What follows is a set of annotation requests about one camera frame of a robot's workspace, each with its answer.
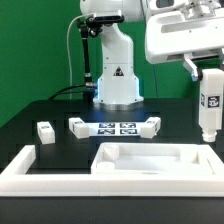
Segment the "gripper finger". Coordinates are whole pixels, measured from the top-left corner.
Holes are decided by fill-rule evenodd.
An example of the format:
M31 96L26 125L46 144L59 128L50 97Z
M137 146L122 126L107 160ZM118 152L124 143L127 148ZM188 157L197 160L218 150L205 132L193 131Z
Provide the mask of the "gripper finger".
M203 79L203 72L192 60L193 56L191 54L185 54L183 56L183 66L190 73L191 79L196 81L201 81Z

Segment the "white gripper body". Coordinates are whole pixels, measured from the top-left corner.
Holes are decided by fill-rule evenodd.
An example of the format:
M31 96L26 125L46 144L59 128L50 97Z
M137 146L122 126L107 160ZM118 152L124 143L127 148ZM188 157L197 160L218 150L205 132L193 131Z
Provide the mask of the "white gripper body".
M146 27L145 54L151 64L181 60L187 53L215 55L224 48L224 11L186 20L180 11L152 16Z

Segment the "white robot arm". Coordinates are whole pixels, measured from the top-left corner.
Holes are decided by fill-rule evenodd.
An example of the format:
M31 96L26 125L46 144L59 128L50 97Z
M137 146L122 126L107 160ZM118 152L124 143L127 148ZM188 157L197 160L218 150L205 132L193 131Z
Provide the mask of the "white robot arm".
M122 33L122 22L144 21L145 56L158 64L181 60L192 79L202 78L196 59L216 56L224 48L224 6L219 0L80 0L87 30L100 36L103 73L93 102L108 109L126 108L143 101L133 70L133 41Z

